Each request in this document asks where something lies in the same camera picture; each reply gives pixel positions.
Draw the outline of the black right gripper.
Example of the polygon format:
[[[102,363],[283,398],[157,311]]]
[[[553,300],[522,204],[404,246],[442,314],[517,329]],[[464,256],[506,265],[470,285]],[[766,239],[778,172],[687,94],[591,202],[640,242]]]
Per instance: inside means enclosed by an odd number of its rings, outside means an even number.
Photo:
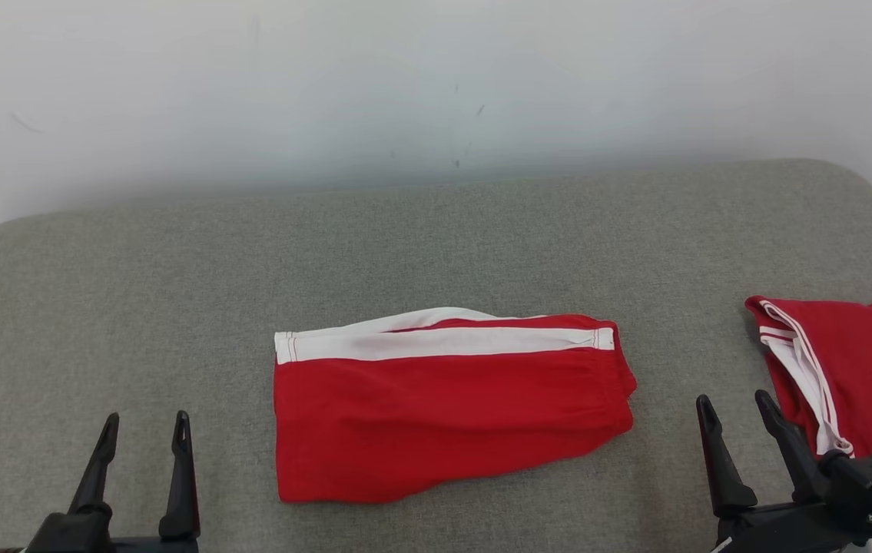
[[[770,393],[754,400],[789,473],[794,503],[756,506],[724,443],[723,426],[706,395],[696,399],[704,465],[713,514],[719,521],[715,552],[840,552],[872,539],[872,501],[816,502],[827,487],[800,428],[784,417]]]

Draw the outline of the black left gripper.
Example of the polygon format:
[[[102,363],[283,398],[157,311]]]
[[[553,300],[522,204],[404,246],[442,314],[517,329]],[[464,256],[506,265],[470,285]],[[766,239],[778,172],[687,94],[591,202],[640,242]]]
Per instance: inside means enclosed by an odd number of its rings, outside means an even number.
[[[158,536],[112,538],[109,515],[82,512],[104,500],[107,469],[116,453],[120,417],[110,413],[89,456],[68,514],[53,512],[40,525],[25,552],[197,552],[201,534],[199,496],[194,475],[190,417],[177,412],[171,451],[174,466],[167,510],[158,525]]]

